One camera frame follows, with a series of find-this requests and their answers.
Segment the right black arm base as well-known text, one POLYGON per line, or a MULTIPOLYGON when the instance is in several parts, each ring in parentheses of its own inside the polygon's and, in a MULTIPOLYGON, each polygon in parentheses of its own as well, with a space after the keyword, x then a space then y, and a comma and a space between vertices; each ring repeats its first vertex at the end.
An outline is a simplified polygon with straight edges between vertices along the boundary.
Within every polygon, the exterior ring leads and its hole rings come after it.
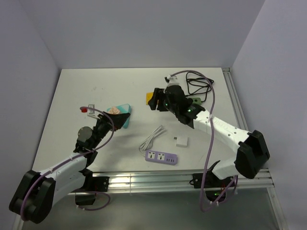
MULTIPOLYGON (((226 186, 232 181, 233 177, 227 177, 223 180, 220 180, 218 177, 216 177, 212 170, 214 166, 218 164, 219 161, 216 161, 207 171, 204 188, 220 188, 220 190, 215 191, 207 191, 205 190, 205 195, 209 201, 214 201, 220 193, 226 188, 226 186)), ((189 184, 194 187, 194 189, 198 189, 201 187, 201 181, 202 181, 202 175, 203 173, 194 173, 192 175, 192 179, 189 181, 189 184)))

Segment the purple power strip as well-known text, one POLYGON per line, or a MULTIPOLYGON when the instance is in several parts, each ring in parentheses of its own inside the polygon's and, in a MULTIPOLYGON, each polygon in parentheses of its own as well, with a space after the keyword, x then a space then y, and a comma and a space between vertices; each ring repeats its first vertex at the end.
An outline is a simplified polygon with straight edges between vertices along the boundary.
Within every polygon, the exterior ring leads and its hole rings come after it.
POLYGON ((155 162, 167 165, 176 165, 178 157, 176 154, 165 153, 154 150, 147 150, 145 153, 145 160, 148 162, 155 162))

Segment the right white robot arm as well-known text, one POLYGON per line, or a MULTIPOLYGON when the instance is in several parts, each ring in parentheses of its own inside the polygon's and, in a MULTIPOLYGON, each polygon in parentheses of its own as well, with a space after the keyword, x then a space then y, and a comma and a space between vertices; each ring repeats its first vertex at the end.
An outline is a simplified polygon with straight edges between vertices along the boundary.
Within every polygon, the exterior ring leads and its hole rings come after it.
POLYGON ((207 176, 211 186, 217 187, 225 178, 239 174, 253 179, 270 158, 261 132, 242 130, 213 116, 211 111, 188 99, 179 85, 155 88, 148 105, 151 110, 171 112, 180 123, 211 135, 234 152, 235 156, 211 166, 207 176))

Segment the yellow cube socket adapter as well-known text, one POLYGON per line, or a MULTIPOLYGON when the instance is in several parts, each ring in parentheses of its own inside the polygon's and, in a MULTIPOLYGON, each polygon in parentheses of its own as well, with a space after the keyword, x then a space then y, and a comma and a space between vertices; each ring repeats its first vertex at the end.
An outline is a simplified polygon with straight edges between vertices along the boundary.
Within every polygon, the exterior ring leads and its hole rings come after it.
POLYGON ((152 97, 153 97, 153 92, 146 93, 146 105, 149 104, 149 101, 151 100, 152 97))

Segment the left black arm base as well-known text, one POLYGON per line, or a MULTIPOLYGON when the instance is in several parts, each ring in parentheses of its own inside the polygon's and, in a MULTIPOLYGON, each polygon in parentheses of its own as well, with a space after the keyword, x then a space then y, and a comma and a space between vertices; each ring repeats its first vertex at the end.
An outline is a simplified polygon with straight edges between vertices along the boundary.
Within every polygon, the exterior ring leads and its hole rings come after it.
POLYGON ((109 179, 108 176, 93 176, 93 172, 88 169, 81 171, 85 177, 83 186, 76 190, 78 193, 87 193, 86 195, 76 195, 75 204, 78 208, 84 209, 86 211, 96 211, 101 210, 108 206, 111 201, 111 197, 106 192, 108 191, 109 179), (103 195, 107 198, 106 203, 97 208, 87 208, 86 206, 91 206, 94 204, 97 195, 103 195))

